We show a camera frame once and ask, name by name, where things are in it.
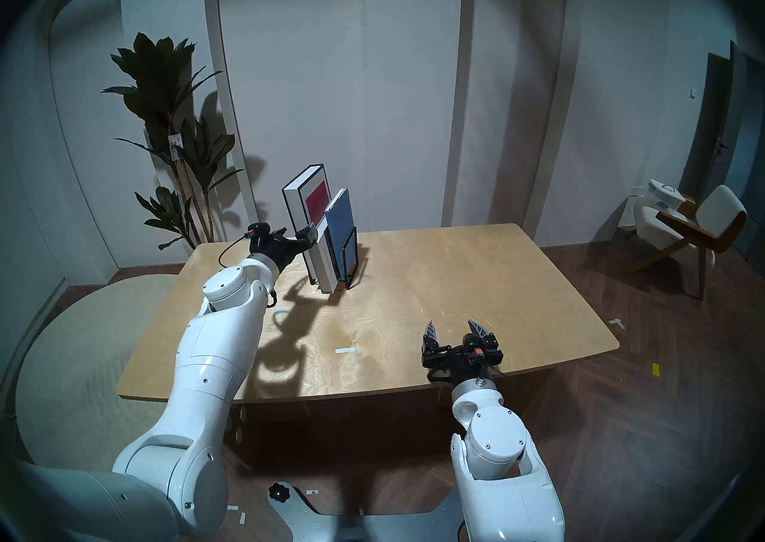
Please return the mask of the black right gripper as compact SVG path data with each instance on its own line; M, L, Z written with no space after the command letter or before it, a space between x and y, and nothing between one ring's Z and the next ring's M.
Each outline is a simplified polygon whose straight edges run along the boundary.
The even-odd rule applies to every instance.
M429 321L423 334L422 366L428 369L430 383L447 383L457 386L466 380L488 376L488 367L502 363L503 352L495 334L479 322L468 319L470 335L463 336L455 347L440 346L434 323Z

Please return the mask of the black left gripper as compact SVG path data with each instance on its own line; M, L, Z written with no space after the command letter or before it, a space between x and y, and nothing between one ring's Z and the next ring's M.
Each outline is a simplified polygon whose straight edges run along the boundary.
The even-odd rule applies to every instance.
M276 268L279 273L303 253L303 247L313 247L318 240L317 227L310 223L296 232L296 238L284 236L285 229L250 229L250 258Z

